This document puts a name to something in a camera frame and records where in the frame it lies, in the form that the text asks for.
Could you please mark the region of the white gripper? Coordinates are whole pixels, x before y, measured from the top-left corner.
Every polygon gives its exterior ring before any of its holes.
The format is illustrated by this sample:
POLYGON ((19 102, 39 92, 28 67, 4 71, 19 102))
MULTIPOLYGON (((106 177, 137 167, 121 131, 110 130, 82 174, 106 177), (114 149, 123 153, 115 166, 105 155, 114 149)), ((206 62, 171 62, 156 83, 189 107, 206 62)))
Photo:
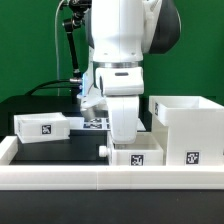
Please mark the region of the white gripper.
POLYGON ((132 144, 136 139, 139 96, 144 92, 143 69, 97 68, 96 85, 108 109, 115 144, 132 144))

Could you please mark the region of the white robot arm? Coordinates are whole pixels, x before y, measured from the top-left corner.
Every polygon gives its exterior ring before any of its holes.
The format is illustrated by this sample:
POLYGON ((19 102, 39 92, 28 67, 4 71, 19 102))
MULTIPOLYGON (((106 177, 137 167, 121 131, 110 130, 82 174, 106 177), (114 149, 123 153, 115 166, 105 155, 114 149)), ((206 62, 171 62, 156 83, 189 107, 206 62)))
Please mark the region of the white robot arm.
POLYGON ((92 0, 85 16, 89 65, 83 75, 81 112, 108 111, 115 144, 137 135, 139 96, 144 93, 143 55, 163 54, 180 38, 174 0, 92 0))

